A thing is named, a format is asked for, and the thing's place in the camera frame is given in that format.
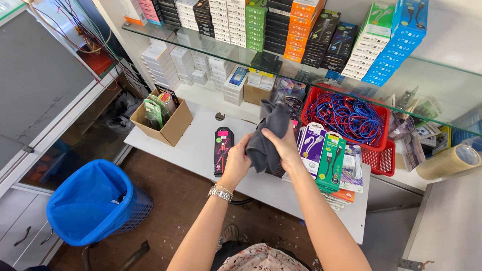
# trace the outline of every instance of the brown floor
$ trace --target brown floor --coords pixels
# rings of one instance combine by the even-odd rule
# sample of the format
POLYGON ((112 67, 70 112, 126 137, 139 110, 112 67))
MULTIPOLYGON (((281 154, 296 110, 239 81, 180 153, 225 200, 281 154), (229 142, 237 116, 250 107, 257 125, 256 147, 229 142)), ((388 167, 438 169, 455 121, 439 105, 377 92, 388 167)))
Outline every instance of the brown floor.
MULTIPOLYGON (((132 182, 154 200, 149 216, 135 230, 111 235, 91 249, 93 271, 117 270, 148 240, 151 250, 131 270, 166 270, 176 249, 207 201, 212 182, 197 174, 133 149, 121 167, 132 182)), ((235 200, 246 196, 235 193, 235 200)), ((296 254, 313 270, 321 267, 306 227, 281 210, 258 201, 229 205, 224 226, 235 224, 240 238, 252 244, 265 242, 296 254)), ((49 264, 52 271, 82 271, 82 247, 61 246, 49 264)))

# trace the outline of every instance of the tangled cables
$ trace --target tangled cables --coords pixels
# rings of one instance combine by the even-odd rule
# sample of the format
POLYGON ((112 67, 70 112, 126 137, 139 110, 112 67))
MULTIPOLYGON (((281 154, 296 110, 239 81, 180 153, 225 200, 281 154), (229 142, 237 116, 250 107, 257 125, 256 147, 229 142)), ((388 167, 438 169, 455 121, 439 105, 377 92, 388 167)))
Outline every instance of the tangled cables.
POLYGON ((383 119, 370 103, 341 94, 319 96, 307 108, 305 117, 355 144, 375 146, 383 131, 383 119))

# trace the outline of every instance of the trash bag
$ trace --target trash bag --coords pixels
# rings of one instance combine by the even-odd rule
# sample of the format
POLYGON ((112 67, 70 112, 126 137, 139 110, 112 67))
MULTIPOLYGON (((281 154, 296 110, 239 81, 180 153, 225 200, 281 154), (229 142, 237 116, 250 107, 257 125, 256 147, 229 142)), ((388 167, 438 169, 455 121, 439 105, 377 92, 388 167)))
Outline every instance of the trash bag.
POLYGON ((133 190, 129 177, 118 166, 94 160, 74 172, 53 193, 47 204, 47 218, 67 244, 91 244, 129 219, 137 202, 133 190))

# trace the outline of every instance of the red plastic basket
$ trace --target red plastic basket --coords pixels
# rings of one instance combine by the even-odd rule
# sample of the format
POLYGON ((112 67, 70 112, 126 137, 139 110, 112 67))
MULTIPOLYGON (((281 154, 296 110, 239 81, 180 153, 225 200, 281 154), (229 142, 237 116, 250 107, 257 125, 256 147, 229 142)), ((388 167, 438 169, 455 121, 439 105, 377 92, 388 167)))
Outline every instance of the red plastic basket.
MULTIPOLYGON (((347 93, 346 90, 343 90, 341 88, 337 88, 337 87, 333 87, 333 86, 330 86, 330 85, 327 85, 327 84, 321 84, 321 83, 318 83, 317 85, 319 86, 322 86, 324 88, 329 88, 329 89, 333 89, 337 92, 344 92, 344 93, 347 93)), ((308 120, 306 118, 306 111, 308 109, 308 107, 318 98, 318 96, 320 95, 323 95, 323 94, 327 94, 327 93, 332 93, 331 91, 328 91, 328 90, 325 90, 325 89, 322 89, 322 88, 319 88, 319 87, 312 87, 310 92, 309 92, 309 95, 308 95, 308 98, 306 99, 306 102, 305 102, 305 105, 303 107, 303 112, 301 114, 301 122, 303 123, 303 126, 306 126, 308 125, 308 120)), ((375 101, 374 99, 372 98, 368 98, 368 97, 364 97, 364 96, 360 96, 362 97, 363 99, 367 100, 367 101, 375 101)), ((378 106, 378 105, 375 105, 375 104, 372 104, 373 105, 373 108, 376 110, 376 112, 378 113, 378 115, 383 119, 383 126, 382 126, 382 138, 374 145, 374 146, 369 146, 369 145, 366 145, 366 144, 360 144, 359 142, 355 141, 355 140, 351 140, 351 139, 347 139, 347 142, 348 143, 351 143, 353 145, 359 145, 361 147, 361 151, 363 153, 365 153, 366 151, 382 151, 385 149, 385 145, 387 143, 387 136, 388 136, 388 123, 390 122, 390 110, 388 108, 385 108, 385 107, 381 107, 381 106, 378 106)))
POLYGON ((361 161, 372 166, 372 173, 393 176, 395 173, 395 143, 387 140, 383 151, 366 151, 361 155, 361 161))

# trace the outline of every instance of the cabinet handle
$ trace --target cabinet handle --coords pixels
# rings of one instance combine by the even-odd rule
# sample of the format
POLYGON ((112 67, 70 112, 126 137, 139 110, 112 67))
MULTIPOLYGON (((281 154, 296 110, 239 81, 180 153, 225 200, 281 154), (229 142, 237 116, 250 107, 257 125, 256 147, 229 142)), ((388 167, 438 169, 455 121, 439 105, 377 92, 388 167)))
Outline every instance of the cabinet handle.
POLYGON ((32 226, 29 226, 29 227, 27 228, 27 233, 25 234, 25 237, 24 237, 22 240, 16 242, 13 246, 18 246, 18 244, 20 244, 21 242, 23 242, 23 241, 27 238, 28 232, 30 231, 31 228, 32 228, 32 226))
POLYGON ((54 233, 54 230, 53 229, 50 229, 50 236, 49 238, 47 238, 46 240, 42 241, 42 243, 40 243, 40 245, 43 245, 43 243, 45 243, 46 241, 50 240, 50 237, 52 237, 52 234, 54 233))

